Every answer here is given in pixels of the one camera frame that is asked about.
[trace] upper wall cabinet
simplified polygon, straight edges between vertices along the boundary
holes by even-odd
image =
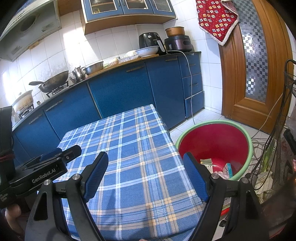
[[[150,0],[154,14],[175,15],[173,6],[169,0]]]
[[[176,18],[170,0],[81,0],[84,34],[132,24],[163,24]]]
[[[120,0],[83,0],[88,21],[122,15]]]
[[[149,0],[121,0],[124,14],[153,14]]]

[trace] table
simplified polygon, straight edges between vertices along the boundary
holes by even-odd
[[[56,181],[81,173],[101,151],[108,154],[104,178],[87,204],[106,240],[188,240],[203,204],[153,105],[69,131],[58,147],[73,145],[82,154]],[[78,238],[66,199],[63,206],[69,230]]]

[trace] frying pan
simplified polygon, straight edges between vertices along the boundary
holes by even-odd
[[[62,73],[59,73],[51,77],[45,82],[32,81],[29,83],[29,85],[41,84],[38,88],[44,93],[49,93],[49,92],[52,92],[54,89],[58,88],[59,86],[65,84],[68,79],[68,76],[69,76],[69,71],[64,71]]]

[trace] black clamp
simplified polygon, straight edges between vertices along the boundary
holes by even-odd
[[[28,219],[25,241],[70,241],[62,205],[68,199],[75,227],[82,241],[105,241],[86,205],[95,196],[108,167],[108,155],[101,152],[81,174],[63,182],[44,181]]]
[[[231,197],[230,211],[224,233],[218,240],[269,240],[267,223],[248,179],[231,181],[222,179],[217,173],[210,174],[191,153],[184,154],[183,162],[197,195],[206,203],[190,241],[213,239],[225,197]]]

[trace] kitchen cabinet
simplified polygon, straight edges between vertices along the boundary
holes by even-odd
[[[201,91],[192,96],[192,113],[198,112],[201,108],[205,106],[205,95]],[[191,97],[185,99],[185,113],[186,118],[191,117]]]
[[[153,14],[149,0],[121,0],[124,14]]]
[[[184,98],[191,96],[191,76],[182,79]],[[192,76],[192,95],[202,91],[202,75],[195,74]]]
[[[88,21],[123,14],[120,0],[83,0],[83,3]]]
[[[43,110],[60,139],[68,131],[101,119],[86,83],[54,98]]]
[[[150,0],[154,14],[175,15],[170,0]]]
[[[164,24],[176,18],[170,0],[82,0],[84,34],[133,24]]]
[[[177,56],[146,62],[155,107],[167,128],[185,120],[184,97]]]
[[[43,110],[26,117],[22,125],[13,131],[13,134],[16,135],[30,158],[52,151],[60,142]]]
[[[154,104],[144,62],[103,73],[89,81],[89,86],[103,118]]]
[[[188,59],[189,67],[191,74],[198,74],[200,73],[200,56],[198,53],[186,53],[186,57]],[[188,63],[185,58],[185,56],[179,55],[178,56],[179,65],[180,65],[180,71],[181,71],[181,77],[185,78],[190,76],[190,72],[188,69]]]
[[[14,163],[15,163],[15,167],[17,167],[20,164],[30,160],[31,158],[28,155],[28,153],[25,151],[24,147],[22,146],[22,144],[20,143],[19,139],[15,134],[12,135],[12,139],[13,139],[12,150],[13,150],[13,153],[15,154]]]

